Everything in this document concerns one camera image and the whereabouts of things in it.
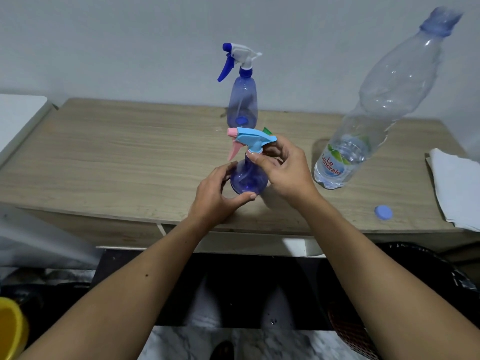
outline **yellow cup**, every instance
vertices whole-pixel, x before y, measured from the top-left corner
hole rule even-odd
[[[0,360],[14,360],[25,349],[28,322],[18,304],[0,296]]]

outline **spray nozzle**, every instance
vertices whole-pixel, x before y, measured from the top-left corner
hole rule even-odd
[[[233,69],[236,63],[241,63],[240,74],[242,77],[250,77],[252,75],[252,60],[261,56],[261,53],[255,53],[247,46],[225,42],[222,49],[227,52],[225,66],[220,73],[217,81],[222,82]]]
[[[246,127],[230,127],[226,131],[227,136],[233,138],[232,150],[228,155],[228,160],[232,160],[237,155],[240,148],[248,146],[248,150],[252,153],[261,153],[263,146],[268,143],[277,141],[276,136],[267,135],[266,133],[254,128]]]

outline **white cloth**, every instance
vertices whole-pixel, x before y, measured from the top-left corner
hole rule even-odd
[[[435,194],[448,222],[480,232],[480,164],[470,159],[430,151]]]

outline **blue spray bottle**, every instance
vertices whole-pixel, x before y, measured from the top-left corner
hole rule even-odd
[[[252,60],[261,56],[247,46],[224,43],[223,50],[227,52],[223,71],[218,78],[222,82],[228,76],[236,63],[241,63],[240,77],[233,83],[230,103],[226,111],[226,123],[231,128],[254,128],[257,125],[257,86],[252,78]]]
[[[233,146],[228,160],[237,155],[242,146],[247,145],[252,153],[261,154],[263,146],[277,141],[276,136],[267,135],[264,132],[254,128],[231,127],[226,133],[233,138]],[[255,192],[260,194],[267,187],[267,174],[245,155],[245,159],[240,161],[230,175],[230,182],[233,190],[241,194],[243,192]]]

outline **trigger sprayer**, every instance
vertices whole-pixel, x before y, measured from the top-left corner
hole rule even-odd
[[[236,156],[242,146],[248,146],[248,150],[252,153],[261,154],[264,145],[277,141],[276,136],[268,135],[253,128],[231,127],[226,134],[233,138],[228,160]],[[268,176],[261,167],[252,163],[245,155],[245,159],[240,161],[231,173],[230,183],[233,190],[238,194],[243,192],[260,194],[267,187]]]
[[[240,76],[233,83],[230,102],[226,111],[226,121],[231,128],[254,128],[258,119],[257,86],[252,78],[252,61],[261,56],[247,46],[224,43],[227,52],[225,66],[220,73],[219,82],[231,72],[235,64],[240,63]]]

